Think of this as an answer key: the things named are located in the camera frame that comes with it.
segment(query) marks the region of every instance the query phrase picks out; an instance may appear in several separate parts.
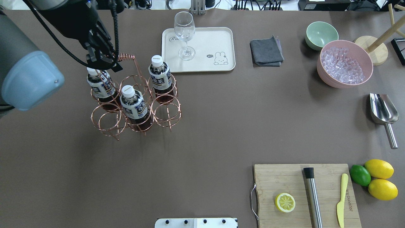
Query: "wire bottle holder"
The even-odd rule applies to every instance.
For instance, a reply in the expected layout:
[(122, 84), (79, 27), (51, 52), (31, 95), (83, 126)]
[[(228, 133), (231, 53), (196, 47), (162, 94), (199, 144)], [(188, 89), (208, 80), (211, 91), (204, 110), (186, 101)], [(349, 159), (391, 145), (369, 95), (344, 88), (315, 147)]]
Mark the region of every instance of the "wire bottle holder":
[[(99, 104), (91, 114), (93, 125), (104, 135), (114, 137), (116, 140), (119, 140), (118, 135), (122, 133), (126, 127), (146, 135), (146, 131), (148, 131), (154, 123), (157, 123), (159, 126), (169, 127), (171, 131), (172, 126), (176, 125), (181, 119), (181, 105), (177, 99), (178, 92), (175, 77), (171, 75), (172, 89), (164, 94), (158, 94), (154, 92), (153, 88), (150, 88), (150, 78), (146, 80), (143, 77), (135, 55), (121, 53), (118, 56), (118, 61), (123, 60), (133, 60), (138, 74), (124, 78), (119, 84), (119, 88), (116, 88), (115, 83), (109, 78), (108, 80), (112, 85), (111, 88), (114, 87), (115, 91), (118, 91), (117, 95), (113, 96), (113, 99), (109, 102), (101, 102), (100, 99), (95, 96), (93, 90), (91, 90), (91, 96)], [(124, 114), (120, 102), (120, 96), (122, 94), (121, 88), (124, 85), (131, 85), (134, 89), (142, 93), (146, 108), (149, 110), (148, 118), (146, 118), (145, 121), (134, 124)], [(107, 92), (110, 92), (111, 88), (108, 89), (105, 84), (103, 84), (103, 87)]]

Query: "green bowl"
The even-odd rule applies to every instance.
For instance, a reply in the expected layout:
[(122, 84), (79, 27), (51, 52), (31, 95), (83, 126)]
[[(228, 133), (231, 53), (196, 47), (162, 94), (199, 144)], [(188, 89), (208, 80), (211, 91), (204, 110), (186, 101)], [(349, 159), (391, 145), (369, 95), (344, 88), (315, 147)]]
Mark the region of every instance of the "green bowl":
[(305, 41), (307, 45), (320, 51), (329, 42), (339, 39), (336, 29), (326, 22), (312, 22), (307, 27)]

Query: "black box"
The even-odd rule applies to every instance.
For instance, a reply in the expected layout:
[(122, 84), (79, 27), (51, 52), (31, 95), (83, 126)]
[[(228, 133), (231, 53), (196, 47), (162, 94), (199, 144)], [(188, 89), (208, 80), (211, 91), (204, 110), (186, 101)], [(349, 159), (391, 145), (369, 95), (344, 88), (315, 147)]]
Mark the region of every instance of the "black box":
[(298, 8), (302, 11), (345, 11), (349, 5), (350, 0), (298, 1)]

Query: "cutting board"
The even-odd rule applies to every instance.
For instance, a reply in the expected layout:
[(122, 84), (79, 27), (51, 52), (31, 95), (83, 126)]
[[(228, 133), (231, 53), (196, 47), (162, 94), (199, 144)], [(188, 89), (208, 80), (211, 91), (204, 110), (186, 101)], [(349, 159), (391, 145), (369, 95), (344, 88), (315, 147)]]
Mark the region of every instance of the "cutting board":
[[(324, 228), (339, 228), (336, 205), (340, 201), (343, 173), (349, 175), (347, 184), (345, 228), (361, 228), (347, 164), (256, 164), (254, 176), (258, 198), (259, 228), (312, 228), (311, 205), (306, 191), (303, 168), (313, 167), (318, 202)], [(292, 212), (284, 213), (275, 206), (279, 193), (291, 194), (296, 202)]]

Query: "ice scoop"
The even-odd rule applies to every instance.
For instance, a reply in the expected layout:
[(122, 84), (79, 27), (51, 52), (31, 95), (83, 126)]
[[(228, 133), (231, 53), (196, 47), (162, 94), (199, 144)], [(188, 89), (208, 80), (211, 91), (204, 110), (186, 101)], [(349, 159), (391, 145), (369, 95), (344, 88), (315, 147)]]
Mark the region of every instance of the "ice scoop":
[(391, 149), (397, 149), (394, 132), (391, 124), (399, 119), (399, 114), (387, 94), (370, 93), (371, 117), (374, 122), (384, 125), (387, 132), (388, 140), (390, 141)]

